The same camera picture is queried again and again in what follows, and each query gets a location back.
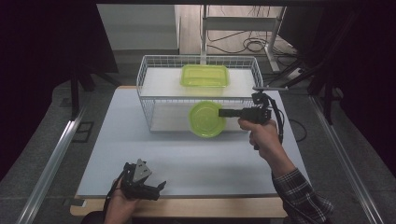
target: yellow-green plastic container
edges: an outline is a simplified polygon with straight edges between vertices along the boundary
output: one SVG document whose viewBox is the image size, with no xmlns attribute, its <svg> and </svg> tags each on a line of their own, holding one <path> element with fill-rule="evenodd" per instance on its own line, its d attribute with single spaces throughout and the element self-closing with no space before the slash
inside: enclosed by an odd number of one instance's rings
<svg viewBox="0 0 396 224">
<path fill-rule="evenodd" d="M 215 137 L 221 133 L 226 120 L 219 117 L 219 109 L 221 104 L 212 101 L 201 101 L 193 105 L 189 113 L 191 131 L 203 138 Z"/>
<path fill-rule="evenodd" d="M 230 84 L 224 65 L 186 64 L 182 67 L 180 85 L 184 87 L 226 87 Z"/>
</svg>

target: green round plate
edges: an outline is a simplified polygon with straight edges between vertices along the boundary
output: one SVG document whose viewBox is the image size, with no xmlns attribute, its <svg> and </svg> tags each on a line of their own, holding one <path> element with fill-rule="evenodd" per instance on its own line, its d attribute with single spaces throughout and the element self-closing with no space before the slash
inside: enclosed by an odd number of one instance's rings
<svg viewBox="0 0 396 224">
<path fill-rule="evenodd" d="M 191 131 L 204 138 L 214 137 L 225 127 L 225 118 L 219 117 L 221 104 L 201 101 L 192 106 L 189 113 Z"/>
</svg>

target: gray carpet floor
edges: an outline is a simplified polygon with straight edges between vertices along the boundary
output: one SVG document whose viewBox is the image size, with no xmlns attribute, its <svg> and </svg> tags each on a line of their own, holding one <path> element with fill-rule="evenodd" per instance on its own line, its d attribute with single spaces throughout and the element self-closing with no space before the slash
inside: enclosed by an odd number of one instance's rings
<svg viewBox="0 0 396 224">
<path fill-rule="evenodd" d="M 119 74 L 110 74 L 122 85 L 134 85 L 135 74 L 140 66 L 139 60 L 129 60 L 128 55 L 117 55 Z M 265 58 L 258 58 L 264 74 L 270 74 Z M 106 111 L 115 86 L 92 75 L 96 84 L 93 92 L 83 92 L 81 96 L 91 95 L 90 104 L 82 122 L 92 126 L 87 141 L 85 133 L 77 133 L 64 156 L 49 191 L 38 210 L 34 223 L 79 223 L 82 217 L 70 215 L 64 202 L 73 199 L 85 166 L 92 153 L 95 140 L 100 132 Z M 297 120 L 306 128 L 306 138 L 299 142 L 299 148 L 314 189 L 329 198 L 335 206 L 333 223 L 370 223 L 362 209 L 356 193 L 342 169 L 329 138 L 318 121 L 315 109 L 305 90 L 309 79 L 282 91 L 281 96 L 289 119 Z M 35 135 L 22 152 L 19 159 L 0 183 L 0 223 L 15 223 L 32 189 L 44 169 L 52 150 L 60 139 L 67 121 L 70 119 L 70 90 L 66 82 L 53 92 L 52 104 L 43 118 Z M 350 122 L 339 106 L 332 104 L 333 127 L 344 144 L 349 157 L 370 191 L 379 208 L 384 223 L 396 223 L 394 202 L 396 202 L 396 180 L 385 164 L 375 153 L 367 140 Z M 291 123 L 296 139 L 304 137 L 304 129 L 296 122 Z M 174 223 L 197 223 L 197 220 L 181 219 Z M 211 223 L 222 223 L 212 219 Z M 232 219 L 227 223 L 281 223 L 279 219 Z M 161 219 L 137 219 L 134 223 L 166 223 Z"/>
</svg>

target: hand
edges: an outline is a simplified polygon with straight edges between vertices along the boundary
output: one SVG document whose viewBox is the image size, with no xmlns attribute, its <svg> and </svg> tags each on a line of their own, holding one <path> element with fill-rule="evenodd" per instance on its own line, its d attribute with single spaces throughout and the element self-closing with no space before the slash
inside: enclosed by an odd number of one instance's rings
<svg viewBox="0 0 396 224">
<path fill-rule="evenodd" d="M 279 142 L 274 120 L 270 119 L 263 125 L 245 119 L 239 119 L 238 123 L 241 129 L 250 131 L 249 143 L 259 146 L 260 156 L 268 162 L 275 177 L 280 177 L 295 169 Z"/>
<path fill-rule="evenodd" d="M 105 224 L 124 224 L 131 217 L 140 199 L 127 199 L 120 189 L 119 181 L 116 190 L 111 195 L 111 201 L 106 211 Z"/>
</svg>

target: dark sleeve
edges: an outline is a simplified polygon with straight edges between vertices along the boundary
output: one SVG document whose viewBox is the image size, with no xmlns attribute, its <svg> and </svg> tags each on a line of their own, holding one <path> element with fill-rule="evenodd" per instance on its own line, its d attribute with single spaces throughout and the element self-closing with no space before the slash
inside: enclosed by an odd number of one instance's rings
<svg viewBox="0 0 396 224">
<path fill-rule="evenodd" d="M 323 223 L 332 214 L 332 203 L 316 194 L 298 169 L 278 178 L 273 176 L 273 183 L 292 223 L 312 223 L 309 218 Z"/>
</svg>

